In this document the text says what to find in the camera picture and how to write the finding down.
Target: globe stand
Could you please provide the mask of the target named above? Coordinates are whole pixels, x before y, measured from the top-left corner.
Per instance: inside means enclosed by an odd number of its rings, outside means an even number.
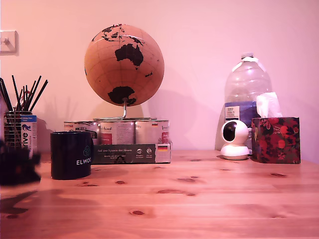
[[[157,118],[126,118],[126,111],[127,111],[127,98],[123,99],[124,101],[124,108],[123,108],[123,116],[121,117],[106,117],[106,118],[94,118],[93,120],[96,121],[113,121],[113,120],[157,120]]]

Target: bottle label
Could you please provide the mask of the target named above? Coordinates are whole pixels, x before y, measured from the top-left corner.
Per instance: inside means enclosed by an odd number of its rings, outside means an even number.
[[[240,120],[251,127],[251,119],[260,117],[257,114],[255,101],[225,103],[225,121]]]
[[[239,106],[228,106],[225,104],[225,121],[240,120]]]

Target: pencil holder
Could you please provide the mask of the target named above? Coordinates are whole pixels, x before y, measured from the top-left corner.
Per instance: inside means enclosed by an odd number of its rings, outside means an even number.
[[[32,130],[23,124],[25,116],[31,115],[30,111],[8,111],[4,114],[4,142],[8,149],[23,146],[23,130],[29,129],[32,136]]]

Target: globe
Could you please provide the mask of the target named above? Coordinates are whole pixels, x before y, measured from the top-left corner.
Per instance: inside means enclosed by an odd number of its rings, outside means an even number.
[[[164,60],[159,46],[145,31],[113,25],[90,42],[84,58],[86,78],[98,96],[114,105],[139,105],[159,89]]]

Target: german flag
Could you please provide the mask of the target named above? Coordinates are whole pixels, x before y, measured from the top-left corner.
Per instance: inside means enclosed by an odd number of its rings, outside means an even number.
[[[159,151],[168,151],[168,146],[167,145],[158,145],[158,150]]]

